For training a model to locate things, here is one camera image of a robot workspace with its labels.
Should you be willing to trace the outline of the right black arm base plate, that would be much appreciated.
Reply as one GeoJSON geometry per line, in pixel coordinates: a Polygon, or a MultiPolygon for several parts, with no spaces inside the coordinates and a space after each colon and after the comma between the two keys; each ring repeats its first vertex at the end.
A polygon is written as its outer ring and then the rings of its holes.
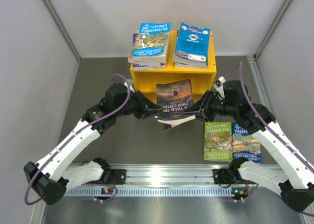
{"type": "Polygon", "coordinates": [[[222,188],[229,188],[235,183],[235,176],[230,169],[213,169],[214,183],[222,188]]]}

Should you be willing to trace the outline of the dark Tale of Two Cities book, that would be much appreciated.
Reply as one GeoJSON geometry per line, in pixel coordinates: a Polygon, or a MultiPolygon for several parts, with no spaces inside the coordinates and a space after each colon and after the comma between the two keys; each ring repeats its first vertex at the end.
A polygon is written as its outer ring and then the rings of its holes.
{"type": "Polygon", "coordinates": [[[192,85],[189,79],[168,84],[157,84],[158,111],[155,119],[164,125],[164,131],[196,119],[184,111],[194,104],[192,85]]]}

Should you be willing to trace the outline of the light blue 26-Storey Treehouse book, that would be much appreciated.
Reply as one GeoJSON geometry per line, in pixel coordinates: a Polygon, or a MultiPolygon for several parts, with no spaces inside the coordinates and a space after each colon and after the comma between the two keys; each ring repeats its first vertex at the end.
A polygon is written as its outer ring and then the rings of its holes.
{"type": "Polygon", "coordinates": [[[133,45],[132,60],[165,63],[171,26],[171,23],[142,23],[133,45]]]}

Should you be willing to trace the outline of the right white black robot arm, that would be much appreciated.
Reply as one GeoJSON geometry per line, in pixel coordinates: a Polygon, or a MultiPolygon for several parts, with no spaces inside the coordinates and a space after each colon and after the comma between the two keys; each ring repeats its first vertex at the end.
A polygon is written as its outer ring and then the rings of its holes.
{"type": "Polygon", "coordinates": [[[314,167],[285,136],[274,115],[262,104],[250,101],[242,81],[216,82],[191,107],[184,110],[204,122],[215,116],[232,117],[252,135],[281,167],[280,172],[264,168],[246,158],[229,164],[229,178],[234,183],[243,180],[262,185],[278,195],[292,210],[302,213],[314,201],[314,167]]]}

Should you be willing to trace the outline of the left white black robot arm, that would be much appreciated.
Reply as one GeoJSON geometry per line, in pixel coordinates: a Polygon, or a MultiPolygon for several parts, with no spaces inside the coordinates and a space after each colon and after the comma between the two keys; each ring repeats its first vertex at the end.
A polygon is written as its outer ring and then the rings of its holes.
{"type": "Polygon", "coordinates": [[[92,181],[107,183],[111,166],[104,159],[95,158],[75,168],[69,166],[89,144],[114,126],[117,118],[134,115],[141,120],[156,115],[161,109],[128,83],[112,84],[104,98],[86,111],[61,143],[44,158],[24,166],[27,191],[34,190],[47,205],[53,205],[75,187],[92,181]]]}

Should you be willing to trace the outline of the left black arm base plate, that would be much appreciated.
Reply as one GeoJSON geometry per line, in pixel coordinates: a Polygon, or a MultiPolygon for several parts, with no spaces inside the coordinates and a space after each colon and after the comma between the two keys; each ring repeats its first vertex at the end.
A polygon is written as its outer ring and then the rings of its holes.
{"type": "Polygon", "coordinates": [[[125,169],[111,169],[105,171],[103,182],[109,185],[124,185],[127,177],[126,173],[127,170],[125,169]]]}

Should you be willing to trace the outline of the blue back-cover book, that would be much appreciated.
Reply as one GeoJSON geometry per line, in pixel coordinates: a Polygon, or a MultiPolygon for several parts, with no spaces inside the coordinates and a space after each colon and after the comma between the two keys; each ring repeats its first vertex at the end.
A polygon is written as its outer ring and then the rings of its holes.
{"type": "Polygon", "coordinates": [[[181,23],[177,34],[173,61],[202,66],[208,65],[208,51],[210,43],[209,28],[181,23]]]}

